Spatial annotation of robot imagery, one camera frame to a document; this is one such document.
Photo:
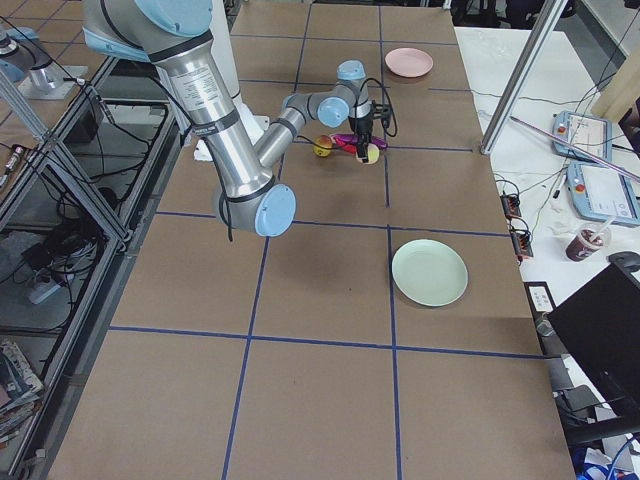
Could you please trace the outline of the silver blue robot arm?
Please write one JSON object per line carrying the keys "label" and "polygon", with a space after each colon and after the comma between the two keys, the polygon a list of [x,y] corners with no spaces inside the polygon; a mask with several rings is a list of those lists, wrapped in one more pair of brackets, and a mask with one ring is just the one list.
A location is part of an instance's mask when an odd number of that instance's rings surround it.
{"label": "silver blue robot arm", "polygon": [[65,99],[87,66],[58,65],[29,27],[1,27],[1,72],[28,99]]}
{"label": "silver blue robot arm", "polygon": [[220,181],[214,207],[228,230],[274,237],[289,228],[296,198],[273,166],[308,122],[330,128],[348,122],[358,156],[368,158],[378,106],[360,61],[340,64],[329,91],[287,97],[266,130],[251,135],[222,2],[86,1],[83,12],[90,48],[151,63],[167,75],[172,100],[212,156]]}

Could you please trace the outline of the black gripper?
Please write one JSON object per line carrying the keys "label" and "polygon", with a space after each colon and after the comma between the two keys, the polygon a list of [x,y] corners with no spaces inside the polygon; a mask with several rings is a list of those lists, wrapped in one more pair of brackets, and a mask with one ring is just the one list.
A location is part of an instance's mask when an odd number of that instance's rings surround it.
{"label": "black gripper", "polygon": [[359,161],[368,161],[368,146],[372,142],[373,114],[368,113],[361,117],[349,117],[348,120],[352,131],[350,143],[356,146],[356,158]]}

